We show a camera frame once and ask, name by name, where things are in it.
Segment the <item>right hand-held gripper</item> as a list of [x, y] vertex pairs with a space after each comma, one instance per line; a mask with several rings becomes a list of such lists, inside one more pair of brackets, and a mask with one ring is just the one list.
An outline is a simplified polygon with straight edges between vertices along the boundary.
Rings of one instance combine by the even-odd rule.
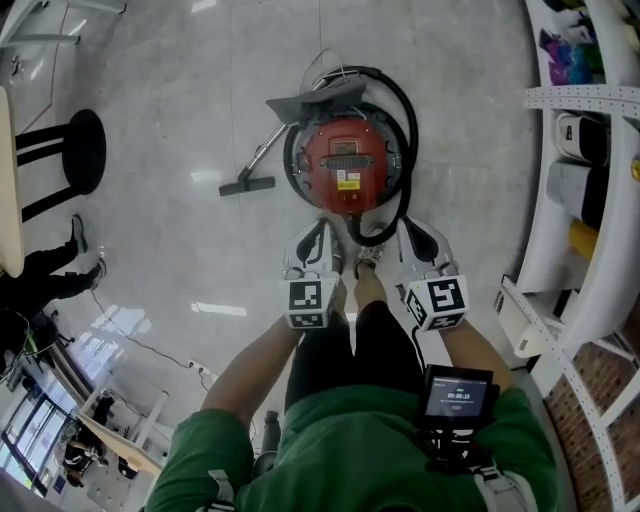
[[404, 269], [413, 272], [402, 278], [397, 289], [418, 329], [458, 326], [470, 310], [469, 292], [447, 238], [426, 221], [410, 216], [399, 220], [397, 237]]

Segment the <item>red vacuum cleaner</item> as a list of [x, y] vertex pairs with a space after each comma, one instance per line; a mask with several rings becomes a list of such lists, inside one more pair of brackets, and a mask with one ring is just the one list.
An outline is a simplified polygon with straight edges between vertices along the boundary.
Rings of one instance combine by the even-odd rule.
[[342, 217], [349, 236], [361, 246], [388, 241], [411, 199], [419, 146], [417, 115], [404, 90], [369, 66], [336, 67], [301, 93], [337, 86], [348, 78], [366, 84], [360, 105], [307, 123], [285, 125], [279, 120], [237, 179], [220, 186], [220, 196], [273, 188], [274, 178], [255, 178], [252, 173], [282, 139], [285, 177], [304, 202]]

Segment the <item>person's right forearm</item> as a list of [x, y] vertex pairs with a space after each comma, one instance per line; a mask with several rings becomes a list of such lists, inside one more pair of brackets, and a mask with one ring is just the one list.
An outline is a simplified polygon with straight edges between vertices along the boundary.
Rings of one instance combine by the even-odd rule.
[[494, 346], [468, 321], [440, 331], [454, 367], [490, 371], [500, 392], [514, 386], [511, 369]]

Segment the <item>person's left forearm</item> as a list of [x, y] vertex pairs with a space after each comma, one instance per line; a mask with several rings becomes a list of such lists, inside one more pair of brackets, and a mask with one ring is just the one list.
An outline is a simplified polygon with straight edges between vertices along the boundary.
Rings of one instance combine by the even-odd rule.
[[246, 346], [207, 392], [200, 410], [224, 411], [246, 428], [281, 376], [303, 336], [284, 316]]

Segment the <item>person's left leg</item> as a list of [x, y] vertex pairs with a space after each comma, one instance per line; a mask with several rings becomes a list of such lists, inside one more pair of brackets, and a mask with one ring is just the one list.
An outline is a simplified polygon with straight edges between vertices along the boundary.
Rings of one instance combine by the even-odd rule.
[[348, 315], [345, 311], [347, 296], [347, 287], [342, 277], [338, 276], [331, 302], [331, 314], [329, 316], [331, 323], [337, 322], [338, 318], [340, 318], [343, 322], [348, 321]]

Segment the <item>person's leg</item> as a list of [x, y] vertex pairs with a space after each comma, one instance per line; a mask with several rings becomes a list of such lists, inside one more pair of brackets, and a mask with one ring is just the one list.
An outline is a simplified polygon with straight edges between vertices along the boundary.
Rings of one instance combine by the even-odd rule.
[[329, 316], [331, 323], [337, 322], [338, 318], [340, 318], [343, 322], [348, 321], [348, 315], [345, 311], [347, 296], [347, 287], [342, 277], [338, 276], [331, 302], [331, 314]]
[[388, 298], [383, 284], [378, 278], [375, 269], [366, 262], [361, 262], [357, 266], [354, 296], [357, 306], [357, 319], [371, 304], [382, 303], [385, 306], [388, 305]]

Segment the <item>person's right leg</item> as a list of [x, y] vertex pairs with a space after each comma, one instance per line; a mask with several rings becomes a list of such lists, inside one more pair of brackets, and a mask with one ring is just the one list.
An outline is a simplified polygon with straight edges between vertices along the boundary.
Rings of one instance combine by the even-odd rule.
[[388, 305], [388, 298], [383, 284], [378, 278], [375, 269], [366, 262], [361, 262], [357, 266], [354, 296], [357, 306], [357, 319], [371, 304], [382, 303], [385, 306]]

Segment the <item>person's black shorts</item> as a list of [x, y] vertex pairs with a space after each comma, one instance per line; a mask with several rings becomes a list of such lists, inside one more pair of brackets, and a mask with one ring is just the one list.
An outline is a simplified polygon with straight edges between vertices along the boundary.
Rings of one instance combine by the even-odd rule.
[[422, 393], [423, 370], [414, 344], [385, 302], [365, 306], [355, 333], [352, 346], [348, 322], [335, 313], [326, 328], [304, 334], [287, 383], [287, 409], [320, 392], [353, 385]]

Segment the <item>black chest-mounted monitor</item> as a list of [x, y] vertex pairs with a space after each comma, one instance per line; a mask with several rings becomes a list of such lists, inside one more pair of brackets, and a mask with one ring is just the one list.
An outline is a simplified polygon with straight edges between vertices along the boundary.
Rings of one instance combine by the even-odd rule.
[[474, 435], [493, 422], [499, 391], [491, 371], [429, 365], [414, 426], [439, 458], [468, 459]]

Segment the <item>white metal shelving unit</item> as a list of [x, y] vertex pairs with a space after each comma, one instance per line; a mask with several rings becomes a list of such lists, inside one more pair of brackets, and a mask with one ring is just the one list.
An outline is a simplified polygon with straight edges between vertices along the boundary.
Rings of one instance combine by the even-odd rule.
[[560, 444], [562, 509], [640, 512], [640, 2], [524, 2], [540, 172], [496, 309]]

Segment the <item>white bin with black lid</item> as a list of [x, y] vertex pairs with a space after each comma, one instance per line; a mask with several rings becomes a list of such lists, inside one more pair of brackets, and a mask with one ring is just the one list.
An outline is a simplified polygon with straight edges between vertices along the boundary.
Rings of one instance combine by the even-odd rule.
[[555, 121], [555, 143], [567, 158], [599, 167], [609, 162], [609, 132], [605, 125], [589, 117], [559, 114]]

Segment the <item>person's green shirt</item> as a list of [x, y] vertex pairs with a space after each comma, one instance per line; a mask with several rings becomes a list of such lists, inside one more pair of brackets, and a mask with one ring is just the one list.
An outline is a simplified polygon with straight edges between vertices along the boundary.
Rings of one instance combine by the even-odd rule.
[[197, 512], [225, 471], [236, 512], [487, 512], [474, 479], [438, 471], [418, 443], [416, 395], [337, 387], [288, 409], [274, 467], [253, 477], [249, 427], [219, 410], [175, 431], [145, 512]]

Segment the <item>purple cloth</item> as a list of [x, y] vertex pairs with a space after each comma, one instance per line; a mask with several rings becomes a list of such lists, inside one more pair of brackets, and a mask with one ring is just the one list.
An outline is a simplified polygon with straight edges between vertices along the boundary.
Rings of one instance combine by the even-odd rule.
[[570, 85], [574, 68], [572, 46], [559, 34], [542, 29], [538, 47], [549, 57], [548, 68], [553, 85]]

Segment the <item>white desk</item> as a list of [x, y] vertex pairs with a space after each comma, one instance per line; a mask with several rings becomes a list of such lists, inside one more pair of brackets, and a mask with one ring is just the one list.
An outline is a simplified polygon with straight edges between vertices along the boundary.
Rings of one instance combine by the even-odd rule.
[[25, 44], [77, 44], [79, 30], [62, 32], [68, 7], [84, 7], [114, 14], [127, 9], [125, 0], [12, 0], [0, 15], [0, 48]]

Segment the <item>round wooden pedestal table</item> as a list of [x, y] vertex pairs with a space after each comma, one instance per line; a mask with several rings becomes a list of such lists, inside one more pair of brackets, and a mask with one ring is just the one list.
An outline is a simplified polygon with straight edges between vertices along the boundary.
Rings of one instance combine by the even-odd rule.
[[[60, 155], [67, 187], [20, 205], [18, 168]], [[106, 134], [96, 112], [83, 109], [63, 125], [17, 134], [8, 91], [0, 86], [0, 275], [19, 276], [26, 259], [23, 224], [99, 186], [106, 167]]]

